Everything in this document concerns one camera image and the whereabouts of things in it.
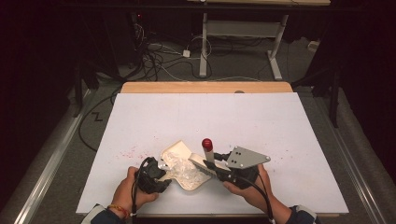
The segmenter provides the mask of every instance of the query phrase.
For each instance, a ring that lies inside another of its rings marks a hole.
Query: person's left hand
[[[138,169],[136,167],[129,167],[128,175],[123,179],[114,193],[112,204],[121,206],[123,209],[131,212],[132,208],[132,187],[134,185],[134,173]],[[140,188],[137,188],[136,193],[136,207],[139,209],[144,203],[150,203],[155,201],[159,197],[159,193],[147,194],[143,192]],[[120,218],[124,218],[124,214],[116,209],[110,208]]]

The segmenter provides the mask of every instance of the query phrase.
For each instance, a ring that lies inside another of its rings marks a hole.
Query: metal rail
[[[58,171],[59,166],[61,165],[62,159],[67,151],[69,143],[82,119],[85,112],[88,110],[87,105],[90,104],[94,93],[90,90],[86,91],[84,96],[86,105],[82,107],[79,115],[76,118],[71,118],[70,120],[70,127],[64,135],[62,142],[54,149],[52,156],[49,158],[49,161],[44,168],[43,173],[38,178],[38,181],[35,183],[35,187],[33,188],[32,192],[30,193],[29,198],[26,200],[25,205],[23,206],[22,210],[20,211],[17,219],[15,220],[15,224],[27,224],[30,223],[32,218],[35,215],[35,211],[40,206],[41,202],[44,199],[44,196],[47,193],[47,190],[50,187],[50,184],[53,178]]]
[[[367,185],[367,182],[364,180],[363,175],[361,174],[358,165],[356,164],[355,160],[353,159],[352,154],[347,147],[347,144],[344,142],[343,137],[341,136],[338,129],[335,129],[332,126],[332,122],[327,116],[327,108],[323,99],[317,99],[317,105],[319,107],[320,113],[323,115],[323,118],[326,119],[326,123],[330,130],[332,130],[332,134],[339,146],[338,152],[341,156],[341,159],[346,166],[346,170],[349,173],[349,176],[352,180],[352,183],[355,186],[356,191],[358,192],[359,196],[361,197],[361,202],[363,203],[364,208],[368,216],[370,217],[372,223],[374,224],[386,224],[387,221],[385,220],[384,216],[382,215],[381,210],[378,207],[377,202],[375,201],[375,197]]]

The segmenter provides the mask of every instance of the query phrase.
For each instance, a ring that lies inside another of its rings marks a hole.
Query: crumpled paper
[[[170,177],[174,178],[183,189],[196,189],[210,179],[210,175],[201,172],[191,161],[181,158],[175,152],[164,153],[163,160],[171,169],[168,171]]]

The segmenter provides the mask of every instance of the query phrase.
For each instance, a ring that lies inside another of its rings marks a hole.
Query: wooden table edge
[[[288,82],[126,82],[120,93],[293,92]]]

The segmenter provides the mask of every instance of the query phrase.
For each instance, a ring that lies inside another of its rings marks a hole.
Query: white table
[[[201,142],[206,137],[212,139],[218,153],[240,146],[270,156],[265,167],[273,192],[287,206],[303,204],[321,215],[348,212],[300,99],[287,83],[127,83],[121,92],[77,213],[88,213],[96,203],[108,205],[129,166],[139,166],[148,156],[158,158],[178,140],[203,155]],[[217,179],[194,191],[173,181],[155,203],[144,205],[138,214],[262,216]]]

